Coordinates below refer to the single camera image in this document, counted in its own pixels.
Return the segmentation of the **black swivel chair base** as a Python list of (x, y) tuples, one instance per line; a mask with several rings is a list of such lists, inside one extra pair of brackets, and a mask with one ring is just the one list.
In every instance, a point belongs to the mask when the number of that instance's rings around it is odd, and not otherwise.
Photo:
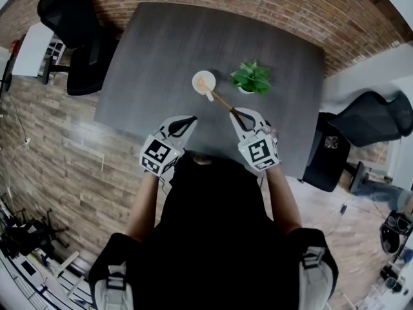
[(67, 249), (69, 243), (62, 241), (57, 235), (68, 230), (68, 227), (55, 229), (52, 227), (49, 208), (46, 216), (41, 220), (32, 219), (27, 221), (24, 216), (25, 209), (21, 210), (23, 221), (14, 215), (0, 214), (0, 222), (4, 225), (4, 231), (0, 233), (0, 251), (5, 256), (15, 258), (18, 255), (27, 256), (36, 249), (41, 249), (48, 256), (54, 254), (52, 242), (58, 242)]

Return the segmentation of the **black glossy helmet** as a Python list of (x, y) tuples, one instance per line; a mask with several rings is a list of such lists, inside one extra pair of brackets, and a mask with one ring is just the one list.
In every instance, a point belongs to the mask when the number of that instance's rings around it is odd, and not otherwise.
[(397, 225), (383, 223), (379, 228), (380, 242), (386, 254), (394, 255), (400, 248), (400, 228)]

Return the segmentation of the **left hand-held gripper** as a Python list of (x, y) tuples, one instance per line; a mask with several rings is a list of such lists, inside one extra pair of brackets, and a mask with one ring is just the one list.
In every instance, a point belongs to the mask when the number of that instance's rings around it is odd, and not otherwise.
[(195, 116), (172, 116), (164, 120), (159, 130), (147, 137), (139, 157), (140, 166), (155, 176), (167, 172), (184, 154), (183, 149), (196, 127)]

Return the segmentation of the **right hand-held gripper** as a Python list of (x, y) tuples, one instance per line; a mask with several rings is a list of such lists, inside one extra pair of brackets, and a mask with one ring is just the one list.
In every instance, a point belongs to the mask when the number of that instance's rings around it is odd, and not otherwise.
[(237, 107), (230, 119), (238, 136), (238, 151), (256, 171), (265, 171), (280, 164), (278, 141), (272, 139), (270, 124), (255, 110)]

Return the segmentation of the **person's black clothed body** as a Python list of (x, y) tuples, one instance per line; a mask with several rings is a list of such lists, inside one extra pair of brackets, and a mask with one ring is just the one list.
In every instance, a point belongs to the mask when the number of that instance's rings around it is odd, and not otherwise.
[(325, 235), (283, 234), (255, 174), (185, 154), (170, 184), (154, 230), (142, 242), (115, 233), (97, 257), (97, 310), (323, 310), (339, 274)]

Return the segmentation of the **white cup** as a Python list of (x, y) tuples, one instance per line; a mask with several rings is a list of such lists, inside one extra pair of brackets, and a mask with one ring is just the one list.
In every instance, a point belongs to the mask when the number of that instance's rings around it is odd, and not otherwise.
[(210, 102), (214, 100), (212, 93), (216, 86), (216, 78), (213, 73), (207, 70), (196, 72), (192, 78), (192, 86), (198, 94), (206, 96)]

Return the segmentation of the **person's left forearm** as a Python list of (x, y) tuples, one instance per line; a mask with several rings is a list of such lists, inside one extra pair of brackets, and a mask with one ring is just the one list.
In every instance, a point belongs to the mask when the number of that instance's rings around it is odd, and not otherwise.
[(142, 242), (155, 227), (159, 178), (145, 172), (130, 212), (125, 234)]

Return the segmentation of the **person's right forearm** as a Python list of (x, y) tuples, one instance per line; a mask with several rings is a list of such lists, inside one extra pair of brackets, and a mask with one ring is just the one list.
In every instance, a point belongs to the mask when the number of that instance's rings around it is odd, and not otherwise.
[(268, 189), (274, 223), (283, 234), (302, 227), (297, 203), (291, 188), (279, 165), (266, 170)]

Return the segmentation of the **black mesh office chair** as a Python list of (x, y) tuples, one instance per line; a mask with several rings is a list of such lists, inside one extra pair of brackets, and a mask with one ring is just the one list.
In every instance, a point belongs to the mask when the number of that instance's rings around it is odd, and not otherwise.
[(51, 72), (67, 72), (67, 93), (84, 96), (102, 89), (118, 40), (100, 25), (93, 0), (39, 0), (40, 21), (72, 51), (68, 66), (46, 59), (43, 83)]
[(361, 181), (364, 165), (347, 162), (350, 147), (395, 141), (387, 138), (396, 131), (387, 112), (387, 101), (374, 91), (358, 96), (339, 114), (319, 113), (316, 133), (301, 181), (322, 191), (332, 192), (343, 173), (353, 176), (350, 190)]
[(387, 139), (398, 140), (411, 135), (413, 132), (413, 107), (408, 97), (402, 91), (398, 91), (396, 97), (387, 103), (386, 108), (396, 128), (396, 131), (393, 131)]

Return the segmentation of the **green plant in white pot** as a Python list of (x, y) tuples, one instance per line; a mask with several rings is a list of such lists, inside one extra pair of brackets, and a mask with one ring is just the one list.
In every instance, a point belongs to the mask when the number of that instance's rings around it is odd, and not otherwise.
[(231, 73), (233, 85), (245, 94), (263, 94), (271, 89), (270, 68), (259, 66), (256, 61), (241, 63)]

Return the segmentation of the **white desk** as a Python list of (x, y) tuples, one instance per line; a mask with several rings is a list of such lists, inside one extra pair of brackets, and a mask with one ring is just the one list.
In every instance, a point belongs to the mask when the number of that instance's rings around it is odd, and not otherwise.
[(65, 44), (44, 24), (32, 25), (17, 53), (12, 75), (42, 76), (46, 58), (51, 57), (53, 62), (59, 64), (65, 48)]

